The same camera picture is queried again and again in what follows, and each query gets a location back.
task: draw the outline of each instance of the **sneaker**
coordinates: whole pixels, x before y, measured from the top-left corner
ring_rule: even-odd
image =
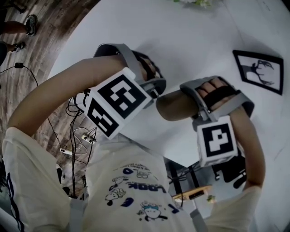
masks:
[[[22,50],[25,47],[25,43],[16,43],[16,44],[14,44],[14,46],[15,46],[15,48],[11,52],[19,52],[20,50]]]
[[[26,21],[26,28],[27,28],[27,35],[34,36],[36,34],[36,21],[37,17],[34,14],[31,14],[27,17]]]

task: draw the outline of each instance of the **person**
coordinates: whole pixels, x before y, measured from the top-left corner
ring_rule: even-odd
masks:
[[[16,21],[5,22],[6,14],[1,14],[0,16],[0,34],[19,34],[26,33],[29,36],[34,36],[36,34],[36,15],[29,15],[27,17],[26,23],[22,24]],[[9,44],[5,43],[8,51],[10,52],[19,52],[25,47],[25,43],[15,43]]]
[[[65,101],[124,67],[118,55],[82,60],[35,88],[12,114],[3,154],[12,207],[21,231],[64,231],[72,223],[70,198],[59,185],[56,159],[31,136]],[[223,85],[220,79],[213,79],[198,92],[205,97]],[[251,120],[242,107],[230,118],[244,148],[247,181],[241,194],[214,205],[205,220],[208,231],[247,231],[265,176],[263,151]],[[89,198],[82,218],[83,231],[196,231],[190,216],[168,193],[163,157],[124,136],[111,141],[98,139],[87,165],[86,181]]]

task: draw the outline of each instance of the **deer silhouette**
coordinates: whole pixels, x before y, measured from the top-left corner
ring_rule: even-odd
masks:
[[[261,76],[263,76],[263,74],[259,74],[257,72],[257,69],[261,69],[259,67],[260,65],[263,65],[264,67],[270,67],[274,70],[271,63],[269,63],[267,61],[258,60],[257,64],[253,63],[252,66],[242,65],[242,69],[243,69],[243,72],[245,74],[245,77],[247,77],[247,73],[255,73],[259,77],[259,80],[261,81],[262,84],[264,84],[264,85],[274,84],[274,82],[268,82],[268,81],[264,81],[261,79]]]

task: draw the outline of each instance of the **black and white fiducial marker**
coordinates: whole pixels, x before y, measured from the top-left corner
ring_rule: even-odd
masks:
[[[237,142],[230,116],[197,127],[200,166],[211,166],[237,155]]]
[[[85,114],[108,139],[152,100],[134,79],[135,74],[124,68],[90,92]]]

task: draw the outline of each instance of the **white tabletop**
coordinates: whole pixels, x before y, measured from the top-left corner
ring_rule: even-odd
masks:
[[[167,80],[165,93],[183,82],[219,75],[254,101],[253,117],[260,125],[272,125],[282,97],[242,82],[232,54],[234,49],[283,54],[286,44],[269,20],[272,12],[267,12],[265,2],[270,7],[275,3],[263,2],[214,1],[205,10],[169,0],[102,0],[74,30],[49,77],[93,57],[102,43],[125,43],[156,63]],[[183,166],[199,160],[191,120],[166,121],[155,105],[141,111],[121,132]]]

